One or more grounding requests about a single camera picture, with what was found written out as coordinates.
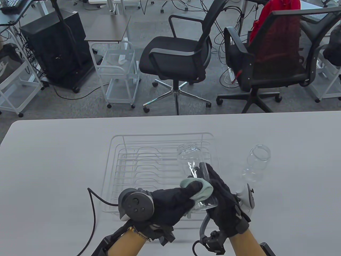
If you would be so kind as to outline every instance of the wire dish drying rack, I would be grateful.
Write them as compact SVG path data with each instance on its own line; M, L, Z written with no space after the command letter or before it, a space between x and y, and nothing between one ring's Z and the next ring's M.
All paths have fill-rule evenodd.
M117 135L111 139L102 198L117 203L126 188L148 191L179 187L187 176L177 162L177 148L195 143L205 161L220 173L214 137L210 133ZM119 216L118 208L103 204L103 211ZM196 229L206 212L193 212L183 217L176 228Z

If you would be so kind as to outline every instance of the keyboard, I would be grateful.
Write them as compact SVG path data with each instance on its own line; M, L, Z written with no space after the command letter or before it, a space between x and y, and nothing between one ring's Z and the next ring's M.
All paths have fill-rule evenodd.
M23 7L23 3L27 0L5 0L5 3L1 5L0 10L3 13L18 13Z

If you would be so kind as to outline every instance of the cart caster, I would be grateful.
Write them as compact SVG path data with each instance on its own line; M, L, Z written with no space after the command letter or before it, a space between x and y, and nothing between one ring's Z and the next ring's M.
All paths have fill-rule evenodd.
M46 81L42 81L42 84L43 86L46 88L46 87L50 87L50 84Z
M275 101L278 102L278 103L280 103L282 101L282 99L283 99L282 96L281 97L279 97L279 96L275 97Z
M73 91L74 93L79 93L80 89L79 89L78 87L76 87L76 88L72 88L72 91Z
M216 103L218 106L220 106L221 104L223 104L223 100L222 99L216 99Z

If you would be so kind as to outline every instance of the black mesh chair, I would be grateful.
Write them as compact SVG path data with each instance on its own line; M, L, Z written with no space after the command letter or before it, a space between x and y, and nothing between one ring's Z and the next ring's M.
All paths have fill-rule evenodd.
M246 93L218 95L217 104L221 105L223 99L246 100L242 113L253 103L272 112L262 99L275 97L280 102L279 92L258 90L313 82L320 42L340 19L341 7L273 11L249 46L232 27L225 28L226 63Z
M206 107L211 107L211 102L201 97L189 94L182 89L187 83L199 83L205 79L205 69L211 60L212 43L209 37L211 27L219 13L223 10L227 0L214 0L205 18L174 14L169 16L170 28L174 37L156 37L144 49L140 70L145 74L159 76L160 80L173 80L170 86L160 80L155 79L153 86L163 85L169 92L143 104L143 110L148 113L147 107L153 102L174 95L176 114L179 115L179 94L206 102ZM179 18L200 22L203 33L198 41L176 37L172 18Z

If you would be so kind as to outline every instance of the gray carpet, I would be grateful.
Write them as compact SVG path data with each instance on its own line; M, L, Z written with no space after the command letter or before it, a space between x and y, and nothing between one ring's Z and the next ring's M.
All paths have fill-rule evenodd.
M212 0L204 0L209 6ZM82 2L73 5L74 1L59 0L61 8L67 10L75 10L80 13L83 26L88 29L94 21L97 14L107 13L108 9L102 8L96 11L84 10ZM184 11L177 10L172 2L168 2L164 7L165 13L160 13L160 7L163 1L156 1L154 5L147 4L146 15L143 15L141 10L137 7L127 7L127 13L132 15L130 22L131 42L137 48L138 57L141 55L143 48L155 36L164 35L171 36L171 30L168 24L168 16L171 13L185 13ZM175 2L176 6L183 8L179 2ZM191 1L191 5L199 6L199 1ZM232 3L233 5L240 6L240 3ZM46 2L48 10L51 12L53 9L49 2ZM85 5L86 8L95 8L93 5ZM251 9L252 4L249 4L248 11ZM194 15L203 15L202 12L195 12ZM22 19L22 25L34 19L34 15L39 15L38 10L30 8L27 15ZM255 17L255 12L251 12L245 19L242 34L252 27ZM234 26L238 18L238 13L233 10L223 12L218 17L220 26ZM174 22L175 29L179 37L186 37L197 39L201 34L201 27L199 24L176 20ZM211 31L211 38L217 35L218 30L213 26ZM218 55L214 54L212 60L206 70L206 80L193 86L187 85L184 90L199 95L203 98L212 101L212 108L206 108L205 103L198 102L192 99L180 97L180 113L182 115L199 115L199 114L233 114L240 113L245 104L244 101L225 100L222 106L217 106L215 98L217 94L221 93L237 93L240 90L225 89L219 84L220 75L226 70L226 65L220 63ZM105 105L103 94L101 90L97 90L88 97L81 100L64 100L57 97L52 87L39 92L39 94L32 100L32 102L24 109L24 117L19 118L13 112L3 111L0 115L0 142L4 138L10 125L23 119L56 119L56 118L90 118L90 117L118 117L118 116L160 116L160 115L175 115L174 99L173 97L166 98L150 106L150 112L144 113L142 104L165 93L167 90L164 87L152 87L151 82L155 78L152 75L141 74L142 81L140 83L136 101L135 109L131 109L128 104L114 104L111 109ZM98 87L98 78L93 72L85 81L84 86L81 88L79 94L56 87L58 93L63 97L78 98L86 95L94 88ZM320 103L315 103L314 98L311 96L306 88L299 85L293 85L289 88L280 88L279 91L283 96L281 103L276 103L273 99L266 99L265 102L275 112L295 112L295 111L327 111L327 110L340 110L341 102L338 99L325 99ZM253 105L249 113L261 113L262 111Z

